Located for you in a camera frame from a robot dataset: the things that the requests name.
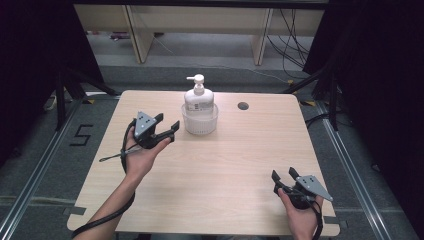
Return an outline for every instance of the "pump bottle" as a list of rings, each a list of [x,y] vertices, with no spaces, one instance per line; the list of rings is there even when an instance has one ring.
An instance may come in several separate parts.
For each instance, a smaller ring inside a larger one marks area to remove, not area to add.
[[[194,77],[187,77],[187,80],[194,80],[194,88],[184,95],[187,115],[196,119],[211,119],[214,109],[213,92],[203,86],[205,78],[201,74]]]

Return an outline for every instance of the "bottle label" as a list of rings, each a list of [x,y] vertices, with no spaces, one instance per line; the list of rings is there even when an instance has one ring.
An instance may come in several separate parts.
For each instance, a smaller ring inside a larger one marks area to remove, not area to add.
[[[213,110],[212,102],[200,102],[195,104],[186,104],[188,111],[210,111]]]

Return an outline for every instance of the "white desk leg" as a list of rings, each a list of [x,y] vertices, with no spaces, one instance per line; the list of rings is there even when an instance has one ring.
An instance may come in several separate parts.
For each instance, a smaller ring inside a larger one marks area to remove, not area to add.
[[[262,59],[264,56],[265,45],[266,45],[266,36],[268,35],[268,28],[271,25],[273,9],[266,9],[264,12],[264,18],[261,28],[260,35],[252,35],[251,45],[253,51],[253,58],[255,65],[260,66],[262,64]]]
[[[144,63],[147,59],[150,46],[153,42],[154,33],[149,31],[137,12],[133,12],[131,6],[124,6],[128,15],[128,24],[131,28],[131,40],[136,51],[137,61]]]

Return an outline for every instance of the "white basket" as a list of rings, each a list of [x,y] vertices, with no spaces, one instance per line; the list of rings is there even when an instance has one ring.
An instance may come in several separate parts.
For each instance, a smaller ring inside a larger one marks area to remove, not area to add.
[[[216,128],[218,121],[218,106],[214,104],[212,118],[210,119],[197,119],[188,116],[186,113],[185,104],[181,106],[181,112],[184,117],[184,126],[189,133],[196,135],[205,135],[213,132]]]

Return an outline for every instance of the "light wood tabletop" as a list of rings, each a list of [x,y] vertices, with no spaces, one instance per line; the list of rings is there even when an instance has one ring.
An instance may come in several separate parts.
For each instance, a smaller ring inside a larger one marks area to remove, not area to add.
[[[247,110],[238,104],[245,102]],[[156,158],[137,189],[131,208],[117,231],[146,233],[290,235],[284,205],[274,194],[272,170],[293,185],[294,167],[324,185],[298,101],[293,95],[215,93],[217,128],[198,136],[184,128],[184,92],[126,91],[122,94],[75,206],[68,228],[84,225],[124,177],[119,153],[128,124],[138,111],[164,114],[156,133],[180,120],[180,130]],[[323,215],[334,217],[331,202]],[[324,223],[322,236],[339,233],[338,224]]]

